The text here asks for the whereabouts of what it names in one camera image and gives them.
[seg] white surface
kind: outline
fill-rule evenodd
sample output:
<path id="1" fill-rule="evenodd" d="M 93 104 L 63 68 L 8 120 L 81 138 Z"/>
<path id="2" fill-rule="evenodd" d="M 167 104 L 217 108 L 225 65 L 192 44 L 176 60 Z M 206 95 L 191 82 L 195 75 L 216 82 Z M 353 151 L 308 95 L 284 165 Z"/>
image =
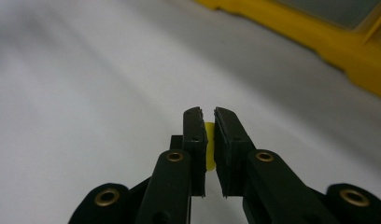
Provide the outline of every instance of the white surface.
<path id="1" fill-rule="evenodd" d="M 381 99 L 308 49 L 189 0 L 0 1 L 0 223 L 66 223 L 151 175 L 182 112 L 233 110 L 256 147 L 325 192 L 381 199 Z M 208 173 L 192 223 L 247 223 Z"/>

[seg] yellow plastic piece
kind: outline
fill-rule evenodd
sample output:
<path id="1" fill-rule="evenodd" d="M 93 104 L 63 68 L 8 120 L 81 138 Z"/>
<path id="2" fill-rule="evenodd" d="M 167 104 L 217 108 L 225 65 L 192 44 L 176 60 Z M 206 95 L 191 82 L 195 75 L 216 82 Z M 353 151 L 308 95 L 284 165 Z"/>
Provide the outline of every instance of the yellow plastic piece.
<path id="1" fill-rule="evenodd" d="M 205 123 L 205 131 L 207 132 L 207 151 L 205 154 L 205 162 L 207 171 L 212 171 L 216 168 L 216 163 L 214 161 L 214 126 L 212 122 Z"/>
<path id="2" fill-rule="evenodd" d="M 345 30 L 273 0 L 196 0 L 270 27 L 315 50 L 355 84 L 381 96 L 381 5 L 359 29 Z"/>

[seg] brass insert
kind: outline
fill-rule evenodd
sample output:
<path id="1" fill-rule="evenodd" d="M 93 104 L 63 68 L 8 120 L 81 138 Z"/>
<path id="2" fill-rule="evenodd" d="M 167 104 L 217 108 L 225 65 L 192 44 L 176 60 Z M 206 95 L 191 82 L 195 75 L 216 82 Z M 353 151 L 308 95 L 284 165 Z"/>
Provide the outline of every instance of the brass insert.
<path id="1" fill-rule="evenodd" d="M 354 189 L 342 189 L 340 196 L 348 203 L 358 207 L 366 207 L 371 203 L 367 197 Z"/>
<path id="2" fill-rule="evenodd" d="M 275 159 L 275 157 L 268 152 L 258 152 L 256 157 L 260 161 L 273 161 Z"/>
<path id="3" fill-rule="evenodd" d="M 179 152 L 170 152 L 166 156 L 169 161 L 182 161 L 184 160 L 184 156 Z"/>
<path id="4" fill-rule="evenodd" d="M 94 202 L 98 206 L 105 207 L 117 201 L 119 197 L 120 194 L 117 189 L 104 189 L 95 196 Z"/>

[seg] yellow tray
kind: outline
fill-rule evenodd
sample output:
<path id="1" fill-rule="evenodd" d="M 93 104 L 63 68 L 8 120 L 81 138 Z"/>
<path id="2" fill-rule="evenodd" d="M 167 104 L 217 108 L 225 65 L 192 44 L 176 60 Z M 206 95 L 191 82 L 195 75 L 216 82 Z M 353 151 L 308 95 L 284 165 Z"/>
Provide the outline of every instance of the yellow tray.
<path id="1" fill-rule="evenodd" d="M 343 69 L 353 83 L 381 96 L 381 1 L 355 26 L 357 21 L 343 25 L 285 3 L 295 0 L 196 1 L 245 16 L 300 42 Z"/>

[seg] yellow disc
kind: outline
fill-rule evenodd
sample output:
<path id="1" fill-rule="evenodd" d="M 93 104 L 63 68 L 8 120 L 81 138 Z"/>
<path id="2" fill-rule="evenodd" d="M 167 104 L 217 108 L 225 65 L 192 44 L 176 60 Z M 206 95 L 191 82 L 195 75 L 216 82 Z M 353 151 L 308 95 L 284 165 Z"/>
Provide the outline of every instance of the yellow disc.
<path id="1" fill-rule="evenodd" d="M 216 163 L 214 161 L 214 123 L 206 122 L 205 123 L 205 131 L 207 133 L 207 151 L 205 153 L 205 163 L 207 171 L 212 171 L 216 167 Z"/>

